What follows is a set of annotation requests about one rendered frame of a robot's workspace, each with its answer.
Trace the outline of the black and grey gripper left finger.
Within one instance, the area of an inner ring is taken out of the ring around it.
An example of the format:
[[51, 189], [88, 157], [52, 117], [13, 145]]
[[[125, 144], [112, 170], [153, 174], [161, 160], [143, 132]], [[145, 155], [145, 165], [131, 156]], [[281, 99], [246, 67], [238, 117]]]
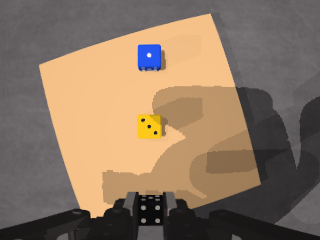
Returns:
[[87, 210], [73, 209], [3, 228], [0, 240], [57, 240], [66, 233], [68, 240], [137, 240], [138, 198], [139, 192], [128, 192], [105, 210], [103, 216], [109, 217], [95, 219]]

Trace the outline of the black die with white pips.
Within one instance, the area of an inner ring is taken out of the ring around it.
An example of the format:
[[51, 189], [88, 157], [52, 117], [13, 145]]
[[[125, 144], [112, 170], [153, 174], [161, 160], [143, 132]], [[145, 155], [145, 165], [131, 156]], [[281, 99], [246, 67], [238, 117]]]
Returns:
[[163, 226], [162, 195], [139, 195], [138, 225]]

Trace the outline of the blue die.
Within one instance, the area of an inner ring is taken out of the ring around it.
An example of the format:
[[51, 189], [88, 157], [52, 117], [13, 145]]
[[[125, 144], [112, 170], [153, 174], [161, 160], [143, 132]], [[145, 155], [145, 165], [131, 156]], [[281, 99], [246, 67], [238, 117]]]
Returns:
[[137, 66], [140, 71], [159, 71], [161, 69], [161, 45], [138, 45]]

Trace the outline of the yellow die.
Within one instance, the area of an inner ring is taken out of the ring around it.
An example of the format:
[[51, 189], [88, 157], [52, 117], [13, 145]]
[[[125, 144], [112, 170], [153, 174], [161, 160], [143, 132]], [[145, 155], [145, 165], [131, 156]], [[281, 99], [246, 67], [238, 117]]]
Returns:
[[137, 137], [141, 139], [161, 138], [161, 115], [139, 114], [137, 116]]

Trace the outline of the peach flat mat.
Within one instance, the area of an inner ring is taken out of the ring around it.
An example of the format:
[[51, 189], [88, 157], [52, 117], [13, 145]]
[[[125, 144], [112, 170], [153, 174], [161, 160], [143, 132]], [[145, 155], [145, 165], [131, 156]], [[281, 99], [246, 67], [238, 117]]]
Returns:
[[[139, 44], [161, 45], [140, 71]], [[233, 77], [211, 14], [149, 28], [39, 65], [79, 206], [102, 217], [127, 192], [174, 192], [193, 209], [261, 185]], [[160, 139], [137, 138], [139, 114]]]

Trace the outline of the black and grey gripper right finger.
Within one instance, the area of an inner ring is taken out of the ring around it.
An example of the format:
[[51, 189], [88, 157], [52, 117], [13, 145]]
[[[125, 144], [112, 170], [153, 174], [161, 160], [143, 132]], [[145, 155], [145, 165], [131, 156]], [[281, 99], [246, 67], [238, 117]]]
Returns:
[[232, 240], [232, 234], [242, 240], [320, 240], [320, 236], [224, 209], [210, 212], [209, 219], [196, 217], [185, 200], [175, 199], [174, 192], [163, 192], [164, 240], [169, 240], [169, 232], [170, 240]]

